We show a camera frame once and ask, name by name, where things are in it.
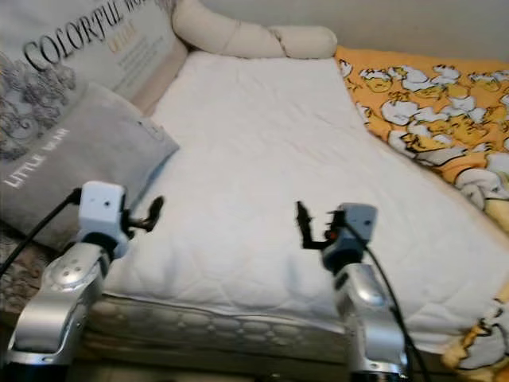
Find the black cable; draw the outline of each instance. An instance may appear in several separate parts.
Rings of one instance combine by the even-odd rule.
[[[33,238],[39,233],[39,231],[45,227],[49,221],[51,221],[56,215],[58,215],[67,205],[74,204],[78,205],[80,203],[81,198],[81,189],[73,189],[73,191],[62,201],[58,206],[54,208],[43,220],[39,222],[35,228],[30,231],[26,238],[23,239],[22,242],[14,249],[13,253],[9,255],[9,257],[0,264],[0,278],[7,272],[7,269],[10,267],[10,264],[21,254],[21,251],[25,249],[25,247],[30,244]]]
[[[412,360],[412,357],[410,357],[411,353],[412,348],[410,347],[408,341],[405,338],[406,373],[408,374],[409,381],[414,382],[415,381],[414,360]]]
[[[398,323],[401,331],[403,332],[403,336],[405,338],[405,342],[408,344],[410,349],[412,350],[412,353],[415,355],[415,359],[417,363],[419,364],[419,368],[421,369],[422,376],[424,378],[425,382],[431,382],[431,377],[429,376],[428,368],[425,365],[424,360],[422,359],[422,355],[417,349],[417,347],[414,344],[414,340],[412,340],[412,337],[408,333],[408,329],[406,328],[406,324],[403,321],[403,316],[401,309],[398,304],[398,299],[396,298],[396,294],[394,293],[394,290],[392,289],[392,286],[390,285],[389,279],[387,278],[385,272],[382,269],[382,265],[380,265],[380,262],[376,259],[375,254],[373,251],[367,246],[366,240],[362,238],[362,236],[357,232],[355,228],[353,228],[346,220],[343,221],[344,226],[347,228],[348,231],[356,238],[356,240],[363,246],[364,250],[369,254],[371,259],[373,260],[373,263],[375,263],[376,267],[378,268],[383,281],[385,282],[387,289],[390,294],[390,298],[392,298],[392,301],[394,303],[394,317],[396,318],[396,322]]]

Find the gray pillow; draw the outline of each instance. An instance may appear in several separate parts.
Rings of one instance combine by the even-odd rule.
[[[20,232],[90,180],[126,186],[132,205],[178,149],[133,105],[70,68],[0,61],[0,219]],[[67,207],[36,241],[60,249],[77,228],[77,207]]]

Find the printed pillowcase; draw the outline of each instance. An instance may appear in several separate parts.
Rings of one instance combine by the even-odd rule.
[[[172,12],[171,0],[0,2],[0,49],[38,72],[72,68],[148,115],[187,56]]]
[[[130,206],[178,148],[124,98],[62,64],[38,72],[0,61],[0,216],[19,232],[90,180],[126,186]],[[67,207],[36,241],[61,249],[77,228],[77,209]]]

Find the white wall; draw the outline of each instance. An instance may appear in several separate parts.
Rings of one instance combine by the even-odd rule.
[[[509,61],[509,0],[203,0],[263,25],[324,25],[341,45]]]

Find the cartoon duck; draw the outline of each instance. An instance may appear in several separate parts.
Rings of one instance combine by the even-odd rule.
[[[392,86],[392,78],[387,74],[385,69],[364,69],[359,75],[362,77],[367,87],[374,93],[386,92]]]
[[[498,72],[493,72],[492,77],[495,78],[499,82],[509,81],[509,69],[508,70],[499,70]]]
[[[433,66],[433,70],[437,73],[440,73],[439,76],[433,78],[431,82],[433,84],[445,85],[445,84],[455,84],[460,78],[461,73],[454,68],[454,66],[447,65],[436,65]]]
[[[441,113],[456,117],[458,115],[467,115],[475,123],[482,123],[486,109],[476,107],[476,98],[469,95],[464,98],[449,97],[451,105],[444,107]]]
[[[428,80],[428,76],[424,72],[409,65],[393,66],[389,68],[389,75],[396,80],[407,80],[409,82],[425,82]]]
[[[482,125],[476,124],[466,114],[452,115],[449,117],[449,124],[452,128],[453,137],[469,147],[477,145],[488,133],[487,130],[482,128]]]
[[[489,73],[471,73],[468,78],[473,86],[478,86],[488,92],[497,92],[500,89],[500,82]]]
[[[448,352],[453,367],[476,370],[489,364],[497,364],[504,358],[506,351],[509,351],[508,333],[507,304],[494,299],[484,318],[454,345],[454,352]]]
[[[409,82],[403,80],[402,86],[410,90],[419,98],[440,99],[444,88],[439,84],[434,84],[430,80],[425,82]]]
[[[340,71],[341,75],[344,78],[344,82],[347,85],[347,89],[354,92],[355,90],[360,88],[360,86],[348,78],[350,74],[352,74],[352,69],[353,67],[351,64],[349,64],[345,60],[340,60]]]
[[[410,117],[417,114],[419,105],[410,101],[408,92],[390,92],[389,100],[380,108],[383,118],[399,126],[410,122]]]
[[[485,123],[505,123],[509,120],[509,88],[504,92],[500,98],[501,106],[488,107],[484,115],[483,122]]]
[[[470,89],[460,84],[444,84],[444,88],[449,98],[464,99],[470,96]]]
[[[436,139],[405,131],[391,131],[387,141],[399,153],[424,166],[442,166],[455,158],[464,157],[466,153],[463,147],[450,146]]]
[[[357,103],[356,107],[360,114],[360,118],[367,125],[367,129],[375,136],[386,141],[389,133],[394,129],[394,126],[385,119],[378,117],[370,107],[362,106],[360,103]]]
[[[352,73],[352,65],[345,60],[340,60],[340,71],[343,78],[346,78]]]
[[[410,90],[417,97],[440,99],[443,88],[434,84],[424,72],[408,65],[389,68],[389,75],[402,81],[402,87]]]
[[[485,169],[467,169],[458,174],[454,185],[476,207],[484,210],[489,199],[509,200],[509,191],[503,186],[500,177]]]
[[[453,143],[453,139],[450,136],[452,128],[448,118],[449,116],[446,114],[435,113],[432,107],[424,107],[414,115],[414,120],[410,122],[407,131],[450,145]]]

